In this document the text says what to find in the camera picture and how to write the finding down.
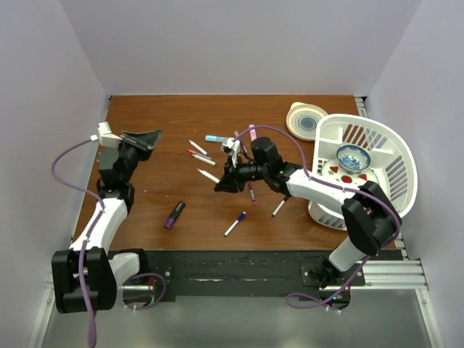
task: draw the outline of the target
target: robotic arm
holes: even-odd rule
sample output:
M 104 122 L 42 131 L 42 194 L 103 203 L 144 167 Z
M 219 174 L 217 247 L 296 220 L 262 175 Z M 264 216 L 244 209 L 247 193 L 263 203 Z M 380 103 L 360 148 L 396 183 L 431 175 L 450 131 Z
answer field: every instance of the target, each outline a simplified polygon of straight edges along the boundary
M 55 252 L 51 259 L 51 271 L 57 309 L 60 313 L 84 312 L 86 306 L 78 280 L 78 258 L 83 242 L 87 241 L 84 267 L 86 284 L 94 310 L 111 309 L 116 301 L 117 288 L 131 276 L 149 272 L 148 260 L 142 249 L 119 251 L 108 259 L 109 246 L 121 222 L 128 216 L 133 205 L 135 189 L 129 183 L 138 162 L 150 158 L 162 132 L 111 133 L 107 123 L 100 123 L 98 140 L 103 149 L 99 153 L 98 195 L 99 202 L 84 232 L 69 249 Z M 87 232 L 92 234 L 87 240 Z
M 224 175 L 215 186 L 216 192 L 237 193 L 244 190 L 247 181 L 264 180 L 274 192 L 312 200 L 344 216 L 348 237 L 311 272 L 323 288 L 342 277 L 343 272 L 365 255 L 376 255 L 394 235 L 394 219 L 379 204 L 360 194 L 310 180 L 301 166 L 284 162 L 276 145 L 267 137 L 253 140 L 254 159 L 248 158 L 247 162 L 239 156 L 240 141 L 228 138 L 221 149 L 228 154 L 228 160 L 224 164 Z M 359 190 L 380 199 L 396 213 L 377 183 L 368 181 Z

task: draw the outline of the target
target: stacked plates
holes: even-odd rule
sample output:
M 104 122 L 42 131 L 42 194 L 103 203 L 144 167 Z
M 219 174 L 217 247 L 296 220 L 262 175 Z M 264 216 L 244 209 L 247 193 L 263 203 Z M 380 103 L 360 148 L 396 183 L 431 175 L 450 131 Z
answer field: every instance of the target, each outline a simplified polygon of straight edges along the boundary
M 327 116 L 327 112 L 320 107 L 311 104 L 293 103 L 287 114 L 287 128 L 298 139 L 314 141 L 318 122 L 325 116 Z

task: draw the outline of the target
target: cable connector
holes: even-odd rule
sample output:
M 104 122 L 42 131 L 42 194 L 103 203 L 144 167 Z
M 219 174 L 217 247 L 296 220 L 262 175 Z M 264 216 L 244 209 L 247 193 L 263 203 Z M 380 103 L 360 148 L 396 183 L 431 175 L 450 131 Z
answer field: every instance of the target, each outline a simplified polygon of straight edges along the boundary
M 111 133 L 111 128 L 109 127 L 108 122 L 99 123 L 98 137 L 100 145 L 104 147 L 112 147 L 114 149 L 117 149 L 122 141 L 121 137 Z

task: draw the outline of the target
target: gray floor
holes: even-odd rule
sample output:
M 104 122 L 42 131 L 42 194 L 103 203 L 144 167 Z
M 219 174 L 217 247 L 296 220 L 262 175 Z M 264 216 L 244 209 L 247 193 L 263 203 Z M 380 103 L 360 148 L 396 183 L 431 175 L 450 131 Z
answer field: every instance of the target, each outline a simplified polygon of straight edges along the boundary
M 88 315 L 56 310 L 43 348 L 86 347 Z M 133 314 L 97 315 L 98 347 L 430 347 L 414 291 L 357 291 L 341 315 L 279 298 L 179 297 Z

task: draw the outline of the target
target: blue marker cap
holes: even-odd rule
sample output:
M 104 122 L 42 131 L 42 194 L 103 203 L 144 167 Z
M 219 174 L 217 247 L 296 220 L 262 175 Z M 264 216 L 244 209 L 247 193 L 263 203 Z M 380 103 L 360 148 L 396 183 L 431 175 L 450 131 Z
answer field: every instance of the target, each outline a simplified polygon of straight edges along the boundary
M 225 136 L 205 136 L 204 140 L 206 141 L 214 141 L 215 143 L 222 143 L 226 139 Z
M 242 221 L 246 214 L 247 214 L 246 212 L 241 213 L 239 217 L 237 218 L 237 221 Z

